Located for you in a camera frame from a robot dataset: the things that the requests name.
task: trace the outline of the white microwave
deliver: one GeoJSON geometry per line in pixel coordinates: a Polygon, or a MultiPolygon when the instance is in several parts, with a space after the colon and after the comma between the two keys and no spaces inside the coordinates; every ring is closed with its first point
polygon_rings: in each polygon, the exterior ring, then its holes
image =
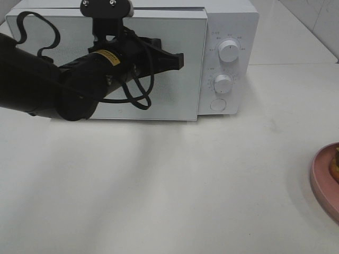
{"type": "MultiPolygon", "coordinates": [[[[124,19],[125,26],[139,36],[160,38],[168,52],[184,53],[184,67],[155,76],[149,110],[131,104],[99,104],[92,118],[194,121],[198,115],[237,113],[259,19],[249,0],[132,3],[134,16],[124,19]]],[[[34,11],[50,20],[60,31],[61,43],[44,53],[62,65],[88,54],[93,44],[92,20],[82,16],[79,6],[79,0],[23,0],[6,20],[17,40],[16,17],[21,12],[34,11]]],[[[53,30],[36,17],[28,16],[25,28],[29,38],[19,48],[29,53],[35,54],[53,38],[53,30]]],[[[118,89],[108,98],[124,98],[124,93],[118,89]]]]}

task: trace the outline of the power dial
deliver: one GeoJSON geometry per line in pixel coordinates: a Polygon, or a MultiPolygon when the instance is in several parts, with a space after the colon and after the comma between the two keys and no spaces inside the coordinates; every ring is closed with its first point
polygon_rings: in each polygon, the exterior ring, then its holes
{"type": "Polygon", "coordinates": [[[214,88],[218,94],[227,94],[232,90],[233,79],[227,75],[222,74],[216,77],[214,80],[214,88]]]}
{"type": "Polygon", "coordinates": [[[219,47],[219,57],[223,62],[233,62],[239,57],[240,43],[233,39],[229,38],[223,41],[219,47]]]}

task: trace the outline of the pink plate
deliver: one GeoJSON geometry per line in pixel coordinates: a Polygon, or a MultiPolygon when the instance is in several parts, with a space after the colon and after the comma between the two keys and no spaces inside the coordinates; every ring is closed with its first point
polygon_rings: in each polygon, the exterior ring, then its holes
{"type": "Polygon", "coordinates": [[[339,222],[339,183],[331,176],[329,165],[339,143],[322,148],[315,156],[311,170],[311,185],[323,208],[339,222]]]}

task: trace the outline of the black cable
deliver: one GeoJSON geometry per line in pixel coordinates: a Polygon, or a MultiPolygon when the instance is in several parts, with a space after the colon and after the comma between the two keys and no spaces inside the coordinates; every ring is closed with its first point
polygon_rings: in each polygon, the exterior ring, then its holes
{"type": "MultiPolygon", "coordinates": [[[[17,42],[17,43],[18,44],[23,44],[27,40],[27,32],[26,32],[26,30],[24,28],[23,21],[24,21],[24,19],[28,15],[31,15],[31,14],[36,16],[37,18],[43,20],[44,22],[46,22],[54,30],[55,40],[54,40],[53,44],[51,46],[49,46],[49,47],[44,47],[44,48],[39,49],[39,51],[37,53],[37,56],[39,58],[43,58],[45,60],[53,62],[53,59],[51,59],[49,57],[46,57],[46,56],[43,56],[42,55],[42,51],[45,50],[45,49],[53,49],[53,48],[57,47],[60,44],[60,40],[61,40],[60,32],[50,21],[45,19],[40,14],[38,14],[36,12],[25,11],[25,12],[20,13],[17,16],[16,23],[17,23],[17,26],[19,28],[19,32],[20,32],[20,35],[21,35],[21,38],[20,38],[19,42],[17,42]]],[[[57,86],[59,86],[60,88],[62,88],[64,90],[68,90],[70,92],[73,92],[73,93],[77,94],[78,96],[86,97],[86,98],[92,99],[92,100],[97,101],[97,102],[109,103],[109,104],[132,103],[135,107],[137,107],[137,108],[139,108],[141,110],[149,109],[151,107],[151,100],[150,100],[148,95],[152,92],[152,90],[154,88],[154,65],[153,65],[153,59],[152,59],[151,53],[150,53],[149,48],[147,47],[146,43],[142,39],[140,39],[134,33],[133,30],[131,30],[131,29],[127,28],[127,27],[124,27],[124,31],[126,32],[127,36],[129,36],[129,37],[135,39],[136,41],[138,41],[138,43],[144,48],[144,50],[146,52],[146,55],[147,55],[147,58],[148,58],[149,70],[150,70],[150,85],[149,85],[149,88],[148,88],[147,91],[145,91],[145,89],[143,88],[143,86],[140,83],[140,80],[136,77],[135,73],[132,72],[133,80],[135,81],[135,83],[137,84],[139,90],[141,91],[142,96],[133,97],[131,95],[131,93],[130,93],[130,90],[129,90],[126,82],[124,82],[124,81],[122,81],[120,79],[114,78],[114,77],[113,77],[113,79],[115,81],[117,81],[118,83],[120,83],[120,85],[122,86],[127,99],[96,98],[96,97],[94,97],[92,95],[86,94],[86,93],[84,93],[82,91],[79,91],[77,89],[71,88],[69,86],[65,86],[65,85],[63,85],[61,83],[58,83],[58,82],[54,81],[54,80],[46,80],[46,81],[47,82],[52,82],[54,85],[57,85],[57,86]],[[142,99],[146,99],[147,105],[139,103],[139,101],[142,100],[142,99]]]]}
{"type": "Polygon", "coordinates": [[[59,44],[60,44],[60,40],[61,40],[61,36],[60,36],[60,32],[59,30],[50,22],[48,21],[47,19],[45,19],[43,16],[41,16],[40,14],[36,13],[36,12],[22,12],[20,13],[17,18],[16,18],[16,24],[17,24],[17,27],[19,28],[19,31],[20,31],[20,41],[18,41],[17,43],[18,44],[23,44],[26,40],[27,40],[27,33],[26,33],[26,29],[23,25],[23,21],[24,19],[28,16],[28,15],[34,15],[36,16],[37,18],[41,19],[42,21],[46,22],[54,31],[54,34],[55,34],[55,39],[54,39],[54,42],[52,43],[51,46],[48,46],[48,47],[43,47],[41,49],[39,49],[38,53],[37,53],[37,56],[39,58],[43,58],[43,59],[46,59],[48,61],[51,61],[52,59],[49,58],[49,57],[44,57],[42,55],[42,52],[43,50],[45,49],[54,49],[56,48],[59,44]]]}

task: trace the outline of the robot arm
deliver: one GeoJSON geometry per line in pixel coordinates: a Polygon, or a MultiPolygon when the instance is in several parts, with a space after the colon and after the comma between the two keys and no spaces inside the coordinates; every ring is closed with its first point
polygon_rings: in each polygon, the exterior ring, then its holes
{"type": "Polygon", "coordinates": [[[42,51],[57,47],[57,28],[37,13],[23,12],[17,17],[19,42],[0,34],[0,106],[30,115],[62,118],[69,121],[89,119],[99,102],[131,103],[141,110],[151,107],[149,94],[154,75],[180,70],[184,55],[161,49],[160,39],[141,38],[123,26],[123,18],[133,14],[128,0],[83,0],[81,12],[93,19],[94,45],[89,54],[63,66],[55,66],[42,51]],[[38,56],[17,48],[26,41],[23,20],[33,14],[47,22],[55,32],[55,41],[39,50],[38,56]],[[107,35],[114,36],[108,41],[107,35]],[[150,76],[147,90],[139,78],[150,76]],[[127,82],[134,80],[142,95],[133,97],[127,82]],[[105,99],[122,87],[125,99],[105,99]]]}

